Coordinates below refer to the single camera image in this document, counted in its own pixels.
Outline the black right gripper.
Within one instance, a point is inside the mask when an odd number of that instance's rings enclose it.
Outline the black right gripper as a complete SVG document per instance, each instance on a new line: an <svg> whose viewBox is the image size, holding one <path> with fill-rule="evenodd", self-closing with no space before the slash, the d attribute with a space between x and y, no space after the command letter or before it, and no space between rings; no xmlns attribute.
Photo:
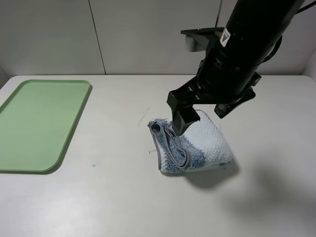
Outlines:
<svg viewBox="0 0 316 237"><path fill-rule="evenodd" d="M227 51L225 46L230 36L226 29L213 29L207 36L209 42L197 78L169 92L167 104L171 108L172 128L177 136L183 135L190 125L200 120L193 108L198 101L217 104L214 112L222 119L255 98L252 79L261 77L253 66L238 61Z"/></svg>

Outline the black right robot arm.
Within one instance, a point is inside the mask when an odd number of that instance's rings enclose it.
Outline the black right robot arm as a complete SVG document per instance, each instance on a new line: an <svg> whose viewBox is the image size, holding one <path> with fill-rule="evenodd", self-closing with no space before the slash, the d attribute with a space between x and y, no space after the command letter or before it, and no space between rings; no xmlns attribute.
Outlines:
<svg viewBox="0 0 316 237"><path fill-rule="evenodd" d="M172 127L180 136L200 117L194 105L213 104L223 118L255 97L257 68L278 51L300 0L239 0L225 27L182 30L191 52L204 51L197 74L169 92Z"/></svg>

